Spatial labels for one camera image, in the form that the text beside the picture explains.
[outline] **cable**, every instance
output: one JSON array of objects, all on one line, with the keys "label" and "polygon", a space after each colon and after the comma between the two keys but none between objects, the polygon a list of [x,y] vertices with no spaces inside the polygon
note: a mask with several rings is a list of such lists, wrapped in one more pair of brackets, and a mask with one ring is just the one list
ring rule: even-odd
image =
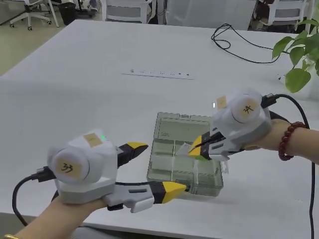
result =
[{"label": "cable", "polygon": [[49,180],[52,180],[55,178],[56,177],[54,176],[53,172],[47,166],[45,166],[43,168],[38,169],[35,174],[32,174],[28,177],[25,177],[20,182],[18,182],[18,184],[15,186],[13,193],[12,193],[12,209],[13,209],[14,214],[18,217],[20,222],[25,227],[28,226],[28,223],[25,221],[25,219],[23,218],[23,216],[21,215],[21,213],[19,212],[19,210],[16,206],[17,195],[18,195],[18,191],[19,191],[20,187],[28,181],[38,180],[38,182],[41,183],[41,182],[46,182],[46,181],[49,181]]},{"label": "cable", "polygon": [[20,189],[20,187],[28,182],[28,181],[31,181],[31,180],[34,180],[34,177],[33,176],[28,176],[28,177],[25,177],[24,179],[22,179],[20,182],[18,182],[18,184],[16,185],[16,187],[14,188],[13,190],[13,194],[12,194],[12,209],[13,209],[13,212],[14,214],[18,217],[18,219],[20,220],[20,222],[26,227],[28,226],[28,223],[24,220],[23,216],[21,215],[21,213],[19,212],[19,210],[17,209],[16,207],[16,198],[17,198],[17,195],[18,195],[18,191]]},{"label": "cable", "polygon": [[[223,51],[226,51],[227,53],[229,53],[229,54],[231,54],[231,55],[233,55],[233,56],[235,56],[235,57],[237,57],[237,58],[239,58],[239,59],[242,59],[242,60],[245,60],[245,61],[248,61],[248,62],[251,62],[251,63],[257,63],[257,64],[271,64],[271,63],[274,63],[275,61],[277,61],[277,60],[279,59],[280,55],[279,55],[276,59],[274,59],[274,60],[272,60],[272,61],[269,61],[269,62],[258,62],[258,61],[253,61],[253,60],[246,59],[246,58],[244,58],[244,57],[242,57],[242,56],[236,55],[235,53],[232,53],[232,52],[228,51],[228,49],[231,47],[231,43],[230,43],[229,41],[227,41],[227,40],[224,40],[224,39],[216,39],[216,37],[218,37],[219,35],[221,35],[221,34],[224,33],[225,31],[227,31],[228,29],[232,29],[238,36],[240,36],[242,39],[244,39],[246,42],[248,42],[249,44],[251,44],[251,45],[253,45],[253,46],[257,46],[257,47],[263,48],[263,49],[273,50],[273,48],[269,48],[269,47],[265,47],[265,46],[260,46],[260,45],[257,45],[257,44],[254,44],[254,43],[248,41],[246,38],[244,38],[242,35],[240,35],[240,34],[232,27],[232,25],[230,25],[230,24],[228,24],[228,23],[224,23],[224,24],[222,24],[220,27],[218,27],[218,28],[214,31],[213,35],[211,36],[211,40],[216,44],[216,46],[217,46],[218,48],[222,49]],[[225,43],[227,43],[228,46],[227,46],[227,47],[223,47],[223,46],[221,46],[218,42],[225,42]]]},{"label": "cable", "polygon": [[[307,120],[306,114],[303,110],[303,108],[300,106],[300,104],[291,96],[285,95],[285,94],[277,94],[274,95],[276,99],[278,98],[286,98],[293,102],[295,106],[297,106],[298,110],[301,113],[301,116],[304,120],[304,123],[306,125],[306,128],[310,129],[309,122]],[[314,210],[314,202],[315,202],[315,185],[316,185],[316,165],[315,163],[311,163],[311,195],[310,195],[310,205],[309,205],[309,218],[310,218],[310,229],[311,229],[311,239],[315,239],[315,228],[314,228],[314,216],[313,216],[313,210]]]}]

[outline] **transparent plastic box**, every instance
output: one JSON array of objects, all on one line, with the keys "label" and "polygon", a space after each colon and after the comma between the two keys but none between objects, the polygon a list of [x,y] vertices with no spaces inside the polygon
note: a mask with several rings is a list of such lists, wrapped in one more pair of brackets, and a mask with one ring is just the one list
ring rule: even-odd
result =
[{"label": "transparent plastic box", "polygon": [[217,197],[223,188],[221,163],[176,155],[184,143],[191,145],[208,132],[210,121],[210,117],[158,113],[148,180],[174,181],[185,184],[191,194]]}]

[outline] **tape label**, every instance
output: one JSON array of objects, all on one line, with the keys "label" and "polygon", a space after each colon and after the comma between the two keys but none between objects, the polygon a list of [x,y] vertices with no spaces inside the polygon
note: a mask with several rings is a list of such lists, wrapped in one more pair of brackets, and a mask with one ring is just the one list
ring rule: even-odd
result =
[{"label": "tape label", "polygon": [[226,96],[219,97],[217,99],[217,109],[223,109],[227,107],[227,99]]},{"label": "tape label", "polygon": [[91,148],[96,147],[98,145],[103,144],[100,138],[95,133],[90,133],[83,136],[85,140],[88,142]]},{"label": "tape label", "polygon": [[82,165],[64,158],[58,158],[56,172],[78,179],[81,176]]},{"label": "tape label", "polygon": [[255,111],[255,109],[257,108],[258,103],[256,101],[254,101],[253,99],[248,99],[244,105],[244,107],[242,107],[240,109],[239,114],[241,115],[241,117],[243,118],[248,118],[250,116],[250,114]]}]

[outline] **office chair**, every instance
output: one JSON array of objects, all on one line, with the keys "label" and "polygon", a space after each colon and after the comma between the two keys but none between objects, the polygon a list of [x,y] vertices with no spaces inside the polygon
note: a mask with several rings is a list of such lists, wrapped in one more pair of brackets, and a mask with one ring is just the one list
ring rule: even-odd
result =
[{"label": "office chair", "polygon": [[305,16],[307,0],[274,0],[269,7],[268,18],[259,20],[264,26],[271,25],[294,25],[302,21]]},{"label": "office chair", "polygon": [[[14,28],[14,23],[17,22],[17,21],[20,21],[20,20],[23,20],[25,18],[28,19],[28,30],[29,31],[32,31],[32,26],[31,26],[31,18],[32,17],[35,17],[35,18],[40,18],[40,19],[43,19],[43,20],[46,20],[47,24],[48,25],[51,25],[52,22],[50,20],[50,18],[46,17],[46,16],[43,16],[41,15],[40,13],[38,12],[32,12],[31,11],[31,8],[32,6],[36,5],[36,4],[40,4],[41,2],[43,2],[44,0],[24,0],[25,4],[24,4],[24,8],[25,8],[25,13],[17,16],[15,19],[11,20],[10,21],[10,27],[11,28]],[[55,24],[57,27],[59,27],[59,23],[56,19],[56,15],[55,15],[55,12],[54,12],[54,9],[53,9],[53,5],[52,5],[52,2],[51,0],[45,0],[47,1],[47,3],[49,4],[50,6],[50,10],[52,12],[52,15],[53,15],[53,18],[54,18],[54,21],[55,21]]]},{"label": "office chair", "polygon": [[102,20],[132,21],[147,24],[155,17],[157,0],[101,0]]}]

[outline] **white table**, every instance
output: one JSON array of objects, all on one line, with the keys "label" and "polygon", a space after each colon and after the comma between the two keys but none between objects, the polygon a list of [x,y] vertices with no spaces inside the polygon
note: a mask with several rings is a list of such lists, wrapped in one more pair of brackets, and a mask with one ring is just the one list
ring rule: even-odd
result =
[{"label": "white table", "polygon": [[[152,143],[158,112],[209,116],[211,102],[236,88],[266,94],[284,90],[277,77],[288,56],[275,65],[256,65],[222,52],[212,29],[77,20],[2,76],[0,81],[0,212],[11,213],[16,183],[46,165],[47,149],[96,127],[117,145]],[[272,47],[283,35],[241,32]],[[254,48],[232,32],[232,50],[255,60],[271,52]],[[87,46],[79,50],[79,45]],[[121,75],[127,68],[188,71],[195,80]],[[311,126],[319,128],[318,104],[302,102]],[[280,100],[272,110],[300,120]],[[149,148],[120,168],[119,181],[146,179]],[[181,238],[310,238],[310,166],[301,158],[281,162],[275,152],[233,155],[217,198],[186,197],[130,214],[99,210],[86,222],[100,228]],[[53,182],[21,188],[18,208],[37,216],[55,191]],[[315,228],[319,228],[318,200]]]}]

